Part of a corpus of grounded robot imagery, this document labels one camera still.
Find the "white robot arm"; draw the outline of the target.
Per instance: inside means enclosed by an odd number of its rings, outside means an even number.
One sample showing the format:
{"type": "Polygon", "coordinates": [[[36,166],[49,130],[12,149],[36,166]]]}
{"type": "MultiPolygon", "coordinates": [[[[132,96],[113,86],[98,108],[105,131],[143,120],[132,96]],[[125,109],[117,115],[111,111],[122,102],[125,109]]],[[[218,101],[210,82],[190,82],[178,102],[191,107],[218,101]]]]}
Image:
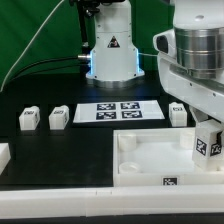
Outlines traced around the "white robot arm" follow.
{"type": "MultiPolygon", "coordinates": [[[[174,7],[173,28],[153,37],[160,83],[187,103],[198,122],[196,135],[224,145],[224,0],[163,0],[174,7]]],[[[132,44],[129,0],[93,0],[96,44],[90,53],[90,82],[105,87],[141,77],[132,44]]]]}

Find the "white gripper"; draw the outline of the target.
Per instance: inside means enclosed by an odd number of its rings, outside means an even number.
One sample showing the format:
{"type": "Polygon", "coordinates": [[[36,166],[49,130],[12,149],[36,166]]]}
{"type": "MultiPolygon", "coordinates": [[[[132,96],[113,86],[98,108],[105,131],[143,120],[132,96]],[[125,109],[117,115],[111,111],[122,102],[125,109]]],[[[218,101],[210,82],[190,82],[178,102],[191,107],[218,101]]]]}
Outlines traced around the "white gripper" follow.
{"type": "MultiPolygon", "coordinates": [[[[224,122],[224,34],[220,29],[170,29],[153,37],[163,89],[185,102],[199,128],[208,115],[224,122]]],[[[224,131],[220,134],[224,147],[224,131]]]]}

